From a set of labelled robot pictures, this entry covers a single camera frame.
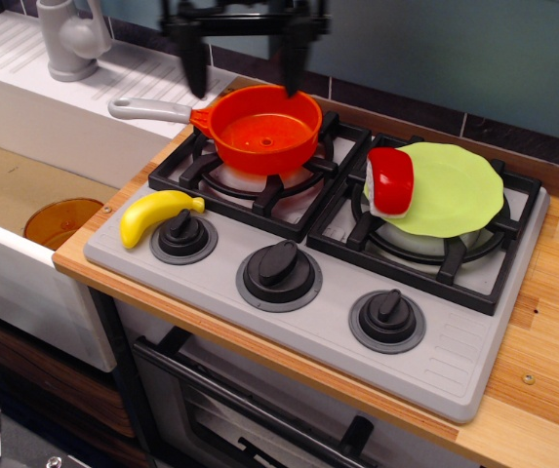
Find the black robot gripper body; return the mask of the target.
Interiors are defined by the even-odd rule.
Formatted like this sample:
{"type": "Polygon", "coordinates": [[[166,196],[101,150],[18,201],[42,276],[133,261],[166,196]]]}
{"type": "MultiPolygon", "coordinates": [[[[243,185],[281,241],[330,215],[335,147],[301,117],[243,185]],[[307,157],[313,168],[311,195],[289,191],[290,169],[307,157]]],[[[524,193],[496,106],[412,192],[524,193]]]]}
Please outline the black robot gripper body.
{"type": "Polygon", "coordinates": [[[233,37],[286,35],[303,30],[316,38],[331,29],[325,1],[162,1],[159,25],[165,35],[233,37]]]}

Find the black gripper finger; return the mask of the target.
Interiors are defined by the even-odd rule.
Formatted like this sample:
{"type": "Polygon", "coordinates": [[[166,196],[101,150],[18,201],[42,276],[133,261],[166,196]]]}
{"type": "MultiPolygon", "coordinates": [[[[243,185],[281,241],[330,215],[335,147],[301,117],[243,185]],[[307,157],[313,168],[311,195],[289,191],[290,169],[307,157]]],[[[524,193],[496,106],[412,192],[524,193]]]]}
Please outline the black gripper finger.
{"type": "Polygon", "coordinates": [[[288,97],[300,91],[311,44],[317,40],[314,26],[284,26],[273,30],[271,59],[280,66],[281,83],[288,97]]]}
{"type": "Polygon", "coordinates": [[[203,98],[208,85],[208,49],[197,26],[175,26],[171,39],[183,65],[187,85],[197,98],[203,98]]]}

